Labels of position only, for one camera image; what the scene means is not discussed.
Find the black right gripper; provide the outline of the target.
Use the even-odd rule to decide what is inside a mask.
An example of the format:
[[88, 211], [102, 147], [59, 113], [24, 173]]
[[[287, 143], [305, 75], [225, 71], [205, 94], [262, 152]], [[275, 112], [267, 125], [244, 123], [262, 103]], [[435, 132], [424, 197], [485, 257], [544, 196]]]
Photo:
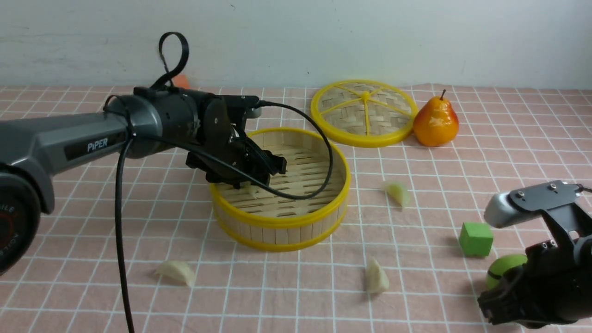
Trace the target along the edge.
[[527, 248], [527, 262], [508, 270], [495, 288], [478, 297], [483, 316], [493, 325], [516, 323], [528, 329], [590, 318], [591, 241], [577, 251], [553, 240]]

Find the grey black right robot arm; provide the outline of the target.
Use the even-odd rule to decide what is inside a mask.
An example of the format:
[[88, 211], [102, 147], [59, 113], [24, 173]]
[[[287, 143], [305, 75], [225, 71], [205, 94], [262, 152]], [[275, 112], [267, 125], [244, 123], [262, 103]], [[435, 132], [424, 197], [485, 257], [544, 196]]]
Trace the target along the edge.
[[490, 324], [516, 323], [540, 329], [590, 318], [590, 238], [571, 246], [542, 242], [527, 248], [526, 257], [525, 263], [505, 271], [497, 286], [478, 297]]

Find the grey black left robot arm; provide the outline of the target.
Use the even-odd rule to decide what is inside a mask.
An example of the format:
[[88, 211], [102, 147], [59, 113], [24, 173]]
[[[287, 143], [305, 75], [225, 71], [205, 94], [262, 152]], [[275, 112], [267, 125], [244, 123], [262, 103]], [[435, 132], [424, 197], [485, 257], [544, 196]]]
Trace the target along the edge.
[[206, 173], [209, 183], [239, 187], [248, 177], [269, 184], [287, 169], [285, 158], [247, 138], [248, 118], [259, 116], [256, 96], [220, 96], [184, 88], [135, 88], [113, 97], [103, 112], [15, 119], [1, 122], [1, 272], [30, 247], [40, 216], [55, 208], [52, 179], [80, 165], [120, 152], [133, 134], [128, 158], [139, 160], [172, 148], [196, 146], [234, 170], [190, 153], [187, 165]]

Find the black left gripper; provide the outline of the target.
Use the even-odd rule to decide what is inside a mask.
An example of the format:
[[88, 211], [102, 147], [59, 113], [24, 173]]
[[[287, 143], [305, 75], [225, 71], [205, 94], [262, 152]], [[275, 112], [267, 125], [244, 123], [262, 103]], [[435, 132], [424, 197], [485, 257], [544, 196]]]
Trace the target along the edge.
[[285, 174], [287, 160], [260, 149], [245, 133], [245, 110], [258, 104], [259, 97], [253, 95], [207, 95], [198, 109], [200, 127], [195, 146], [246, 176], [194, 152], [187, 154], [186, 166], [205, 172], [208, 183], [225, 183], [234, 188], [248, 183], [249, 177], [268, 185], [271, 176]]

